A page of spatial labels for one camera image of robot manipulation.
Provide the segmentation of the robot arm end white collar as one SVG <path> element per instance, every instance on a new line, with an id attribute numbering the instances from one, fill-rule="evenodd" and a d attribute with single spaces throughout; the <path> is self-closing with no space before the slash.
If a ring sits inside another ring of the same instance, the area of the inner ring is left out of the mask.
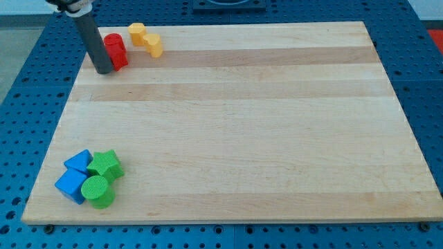
<path id="1" fill-rule="evenodd" d="M 65 12 L 69 17 L 81 17 L 92 11 L 94 0 L 45 0 L 56 12 Z"/>

